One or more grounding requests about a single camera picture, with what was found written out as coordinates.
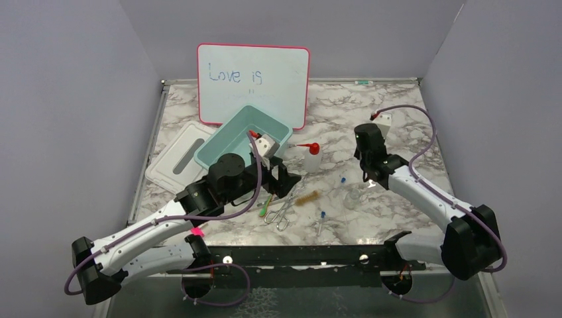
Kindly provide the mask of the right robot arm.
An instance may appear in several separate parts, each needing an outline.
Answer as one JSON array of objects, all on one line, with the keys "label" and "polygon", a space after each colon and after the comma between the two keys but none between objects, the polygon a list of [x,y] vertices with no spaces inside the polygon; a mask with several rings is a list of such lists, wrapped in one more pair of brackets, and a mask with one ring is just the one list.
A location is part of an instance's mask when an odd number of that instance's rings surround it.
[{"label": "right robot arm", "polygon": [[442,231],[436,236],[403,232],[387,240],[382,260],[388,268],[397,270],[408,261],[428,262],[443,265],[454,277],[468,280],[504,259],[505,249],[491,208],[459,201],[425,181],[404,158],[388,153],[376,124],[358,125],[354,134],[354,156],[363,180],[408,200]]}]

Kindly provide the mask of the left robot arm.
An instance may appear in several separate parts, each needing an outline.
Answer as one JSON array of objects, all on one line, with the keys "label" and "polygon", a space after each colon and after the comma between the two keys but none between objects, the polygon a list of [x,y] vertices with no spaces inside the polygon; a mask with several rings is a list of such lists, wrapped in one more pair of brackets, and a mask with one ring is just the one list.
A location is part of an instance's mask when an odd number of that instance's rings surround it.
[{"label": "left robot arm", "polygon": [[65,283],[77,278],[85,303],[94,305],[114,296],[123,285],[137,277],[159,271],[188,267],[200,272],[207,266],[208,254],[201,243],[188,243],[186,249],[173,248],[159,253],[154,247],[182,232],[208,221],[224,220],[225,206],[251,193],[248,211],[260,190],[276,197],[286,197],[301,180],[290,173],[282,160],[273,157],[271,168],[260,156],[251,156],[247,166],[238,154],[222,155],[209,167],[207,175],[186,186],[174,199],[141,222],[104,238],[81,237],[72,243],[73,272]]}]

